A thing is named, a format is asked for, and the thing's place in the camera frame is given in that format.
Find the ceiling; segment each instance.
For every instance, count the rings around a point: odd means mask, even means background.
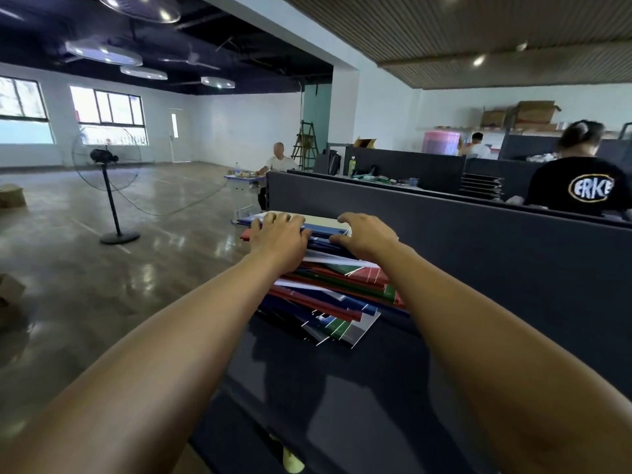
[[[148,23],[108,8],[98,0],[0,0],[0,63],[188,94],[284,93],[301,84],[331,83],[333,68],[202,0],[178,0],[182,18]],[[1,11],[17,15],[17,19]],[[168,81],[122,74],[118,66],[69,54],[67,40],[92,40],[132,50],[143,66],[166,71]],[[190,52],[216,71],[187,63]],[[201,76],[235,81],[234,90],[199,83]]]
[[[632,0],[287,1],[413,88],[632,82]]]

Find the hand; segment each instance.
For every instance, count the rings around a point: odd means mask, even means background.
[[[258,218],[250,225],[250,252],[265,258],[278,276],[292,272],[303,260],[311,229],[301,231],[302,216],[267,213],[263,226]]]
[[[378,217],[368,214],[344,213],[340,223],[349,223],[352,235],[335,234],[329,241],[347,248],[358,259],[376,263],[378,255],[398,243],[397,234]]]

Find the person in white shirt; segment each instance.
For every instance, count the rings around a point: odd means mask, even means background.
[[[274,143],[274,156],[267,160],[265,166],[262,167],[257,174],[265,174],[268,171],[289,171],[298,169],[298,165],[292,158],[288,158],[283,154],[285,146],[283,143]]]
[[[489,146],[483,144],[483,133],[474,133],[472,142],[468,143],[459,154],[468,158],[496,159]]]
[[[257,174],[259,176],[267,173],[268,171],[289,171],[291,169],[299,169],[298,165],[292,158],[288,158],[283,154],[285,151],[285,146],[283,143],[274,143],[274,156],[267,160],[265,166],[262,167]],[[267,207],[267,200],[265,199],[265,195],[267,194],[266,187],[261,188],[259,191],[259,206],[261,206],[262,210],[265,210]]]

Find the water bottle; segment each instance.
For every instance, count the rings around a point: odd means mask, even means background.
[[[354,171],[355,171],[355,156],[352,156],[352,160],[349,161],[349,177],[353,176]]]

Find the door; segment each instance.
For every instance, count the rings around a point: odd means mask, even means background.
[[[191,150],[191,130],[186,111],[169,108],[171,119],[171,160],[184,163],[193,160]]]

